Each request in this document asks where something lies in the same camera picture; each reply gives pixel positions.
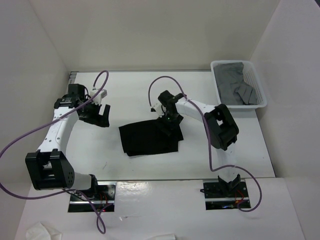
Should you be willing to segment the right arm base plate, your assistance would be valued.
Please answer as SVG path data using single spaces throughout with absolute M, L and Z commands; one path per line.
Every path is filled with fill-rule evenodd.
M 250 209 L 251 203 L 247 185 L 241 181 L 235 189 L 229 193 L 223 193 L 217 180 L 204 181 L 202 189 L 206 210 Z

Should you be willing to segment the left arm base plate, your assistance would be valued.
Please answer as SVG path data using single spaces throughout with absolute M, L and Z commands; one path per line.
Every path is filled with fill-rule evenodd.
M 98 181 L 96 193 L 82 192 L 88 197 L 98 212 L 114 212 L 116 198 L 116 182 Z M 80 193 L 71 192 L 68 204 L 68 213 L 89 213 L 93 212 L 89 201 Z

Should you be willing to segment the black skirt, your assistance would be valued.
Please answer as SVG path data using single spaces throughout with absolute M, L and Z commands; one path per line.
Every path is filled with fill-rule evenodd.
M 119 134 L 123 152 L 129 157 L 174 153 L 184 139 L 181 129 L 165 134 L 156 120 L 145 120 L 120 126 Z

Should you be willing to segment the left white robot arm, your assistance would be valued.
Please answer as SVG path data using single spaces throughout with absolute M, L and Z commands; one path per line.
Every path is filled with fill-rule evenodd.
M 100 188 L 93 174 L 75 172 L 66 157 L 67 145 L 77 121 L 101 128 L 109 127 L 110 105 L 102 106 L 107 96 L 105 89 L 93 87 L 86 94 L 86 87 L 70 84 L 68 92 L 54 103 L 54 124 L 35 152 L 25 157 L 27 170 L 36 190 L 71 189 L 80 190 L 88 200 L 98 197 Z

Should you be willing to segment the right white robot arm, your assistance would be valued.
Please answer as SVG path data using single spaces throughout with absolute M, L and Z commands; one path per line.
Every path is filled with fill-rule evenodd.
M 151 111 L 158 114 L 158 127 L 168 136 L 180 126 L 184 115 L 202 122 L 208 140 L 209 168 L 218 172 L 219 192 L 229 197 L 237 190 L 241 176 L 234 165 L 239 128 L 226 105 L 208 105 L 166 90 Z

